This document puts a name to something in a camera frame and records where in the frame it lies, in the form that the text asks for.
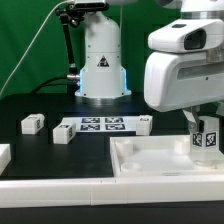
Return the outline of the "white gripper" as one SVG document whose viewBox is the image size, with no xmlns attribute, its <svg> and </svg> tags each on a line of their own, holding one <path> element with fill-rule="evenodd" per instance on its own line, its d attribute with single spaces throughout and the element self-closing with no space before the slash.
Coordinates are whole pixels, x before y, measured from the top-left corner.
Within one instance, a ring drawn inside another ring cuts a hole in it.
<svg viewBox="0 0 224 224">
<path fill-rule="evenodd" d="M 192 106 L 224 100 L 224 62 L 208 63 L 205 52 L 154 52 L 145 67 L 144 99 L 160 112 L 183 109 L 189 132 L 202 133 L 200 108 Z M 224 102 L 216 114 L 224 117 Z"/>
</svg>

